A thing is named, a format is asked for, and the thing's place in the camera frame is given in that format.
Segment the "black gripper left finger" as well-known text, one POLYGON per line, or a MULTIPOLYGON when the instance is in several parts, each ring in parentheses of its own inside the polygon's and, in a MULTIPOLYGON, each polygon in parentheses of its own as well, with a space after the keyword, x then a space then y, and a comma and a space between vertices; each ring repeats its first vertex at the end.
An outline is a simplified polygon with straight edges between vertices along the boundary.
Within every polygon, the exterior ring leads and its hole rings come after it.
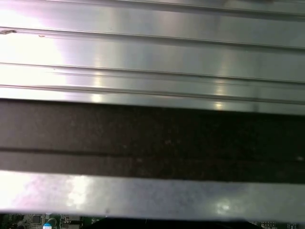
POLYGON ((91 225, 92 229, 162 229, 165 220, 104 218, 91 225))

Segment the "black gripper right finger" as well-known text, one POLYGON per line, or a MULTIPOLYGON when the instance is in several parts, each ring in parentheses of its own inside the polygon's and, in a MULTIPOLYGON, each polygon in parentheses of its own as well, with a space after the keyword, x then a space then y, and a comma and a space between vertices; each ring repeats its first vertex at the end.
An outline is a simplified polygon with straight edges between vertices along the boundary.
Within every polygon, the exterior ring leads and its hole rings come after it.
POLYGON ((172 229, 255 229, 256 225, 248 221, 203 221, 203 220, 167 220, 172 229))

